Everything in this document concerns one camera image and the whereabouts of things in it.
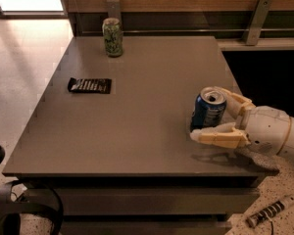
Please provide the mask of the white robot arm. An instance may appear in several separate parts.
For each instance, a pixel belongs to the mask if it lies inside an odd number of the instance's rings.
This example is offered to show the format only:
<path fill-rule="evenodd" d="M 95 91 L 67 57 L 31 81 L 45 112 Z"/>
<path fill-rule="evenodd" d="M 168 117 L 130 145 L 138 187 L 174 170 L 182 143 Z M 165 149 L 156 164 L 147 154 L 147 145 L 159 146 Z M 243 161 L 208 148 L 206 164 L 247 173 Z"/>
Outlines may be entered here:
<path fill-rule="evenodd" d="M 196 98 L 190 138 L 198 143 L 294 161 L 294 117 L 227 89 L 205 87 Z"/>

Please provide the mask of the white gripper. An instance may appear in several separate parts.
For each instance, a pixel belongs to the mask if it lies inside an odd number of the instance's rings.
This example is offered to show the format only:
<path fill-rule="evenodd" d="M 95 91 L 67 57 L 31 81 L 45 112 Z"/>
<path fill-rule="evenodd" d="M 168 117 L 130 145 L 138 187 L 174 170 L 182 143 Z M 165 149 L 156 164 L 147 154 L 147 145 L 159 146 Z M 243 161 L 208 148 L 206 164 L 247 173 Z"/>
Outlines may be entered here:
<path fill-rule="evenodd" d="M 276 155 L 289 132 L 290 116 L 267 106 L 255 108 L 251 99 L 222 87 L 217 87 L 217 90 L 224 96 L 226 110 L 233 118 L 245 115 L 240 123 L 243 130 L 236 128 L 234 122 L 228 122 L 216 127 L 194 129 L 190 138 L 201 144 L 229 149 L 249 145 L 252 152 Z"/>

